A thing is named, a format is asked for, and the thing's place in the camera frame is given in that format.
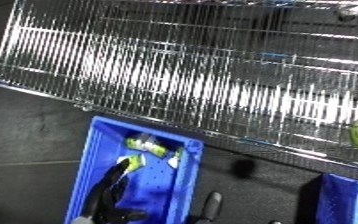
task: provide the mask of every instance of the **dark floor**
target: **dark floor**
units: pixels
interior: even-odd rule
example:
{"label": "dark floor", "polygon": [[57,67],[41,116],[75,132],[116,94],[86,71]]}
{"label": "dark floor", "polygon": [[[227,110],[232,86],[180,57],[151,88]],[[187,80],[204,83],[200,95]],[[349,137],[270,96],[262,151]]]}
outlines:
{"label": "dark floor", "polygon": [[[10,2],[0,0],[0,41]],[[95,114],[69,103],[0,88],[1,224],[63,222]],[[298,158],[283,164],[274,159],[276,154],[270,157],[207,146],[191,215],[199,214],[207,194],[217,190],[225,197],[217,223],[266,224],[273,219],[286,224],[314,223],[320,173],[300,168]]]}

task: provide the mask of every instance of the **blue plastic bin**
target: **blue plastic bin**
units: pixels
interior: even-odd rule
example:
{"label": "blue plastic bin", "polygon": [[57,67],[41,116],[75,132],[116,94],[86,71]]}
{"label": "blue plastic bin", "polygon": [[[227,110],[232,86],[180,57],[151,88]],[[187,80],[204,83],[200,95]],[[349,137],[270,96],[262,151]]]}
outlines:
{"label": "blue plastic bin", "polygon": [[358,181],[333,175],[323,176],[317,224],[358,224]]}
{"label": "blue plastic bin", "polygon": [[[128,149],[124,142],[126,137],[138,133],[156,136],[169,149],[172,149],[172,152],[164,159],[150,153],[143,153],[147,164],[128,174],[130,181],[119,206],[144,209],[149,213],[147,220],[131,223],[181,224],[186,222],[203,151],[203,142],[160,130],[95,117],[89,130],[67,211],[66,224],[79,216],[87,193],[102,178],[107,169],[116,165],[118,157],[142,153]],[[184,147],[184,152],[179,167],[174,169],[168,165],[168,160],[180,146]]]}

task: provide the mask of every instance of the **small item in bin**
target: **small item in bin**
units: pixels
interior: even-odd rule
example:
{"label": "small item in bin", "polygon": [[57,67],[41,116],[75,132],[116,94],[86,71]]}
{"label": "small item in bin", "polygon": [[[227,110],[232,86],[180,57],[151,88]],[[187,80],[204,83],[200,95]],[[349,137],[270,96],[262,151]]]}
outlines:
{"label": "small item in bin", "polygon": [[130,149],[150,152],[160,158],[168,154],[168,149],[157,141],[156,137],[146,133],[129,137],[125,140],[126,146]]}
{"label": "small item in bin", "polygon": [[175,155],[168,160],[168,164],[174,168],[177,169],[179,166],[179,162],[180,162],[180,157],[182,157],[183,154],[183,147],[179,147],[176,152]]}
{"label": "small item in bin", "polygon": [[117,163],[121,163],[125,159],[129,160],[129,166],[125,170],[124,175],[146,166],[146,158],[144,157],[143,154],[137,154],[137,155],[131,155],[131,156],[121,156],[118,158]]}

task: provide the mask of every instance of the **wire rack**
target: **wire rack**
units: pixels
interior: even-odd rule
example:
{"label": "wire rack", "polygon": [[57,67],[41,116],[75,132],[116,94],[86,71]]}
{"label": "wire rack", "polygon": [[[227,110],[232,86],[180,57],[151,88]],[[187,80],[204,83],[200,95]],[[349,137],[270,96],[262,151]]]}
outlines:
{"label": "wire rack", "polygon": [[18,0],[0,80],[358,165],[358,1]]}

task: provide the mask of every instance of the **gloved hand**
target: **gloved hand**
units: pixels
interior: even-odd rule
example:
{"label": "gloved hand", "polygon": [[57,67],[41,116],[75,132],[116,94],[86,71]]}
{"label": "gloved hand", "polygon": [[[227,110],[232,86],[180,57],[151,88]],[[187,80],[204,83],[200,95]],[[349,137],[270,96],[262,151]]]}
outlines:
{"label": "gloved hand", "polygon": [[143,210],[116,207],[128,184],[128,178],[122,175],[129,163],[125,159],[105,173],[103,179],[92,187],[85,199],[81,216],[72,224],[126,224],[147,218]]}

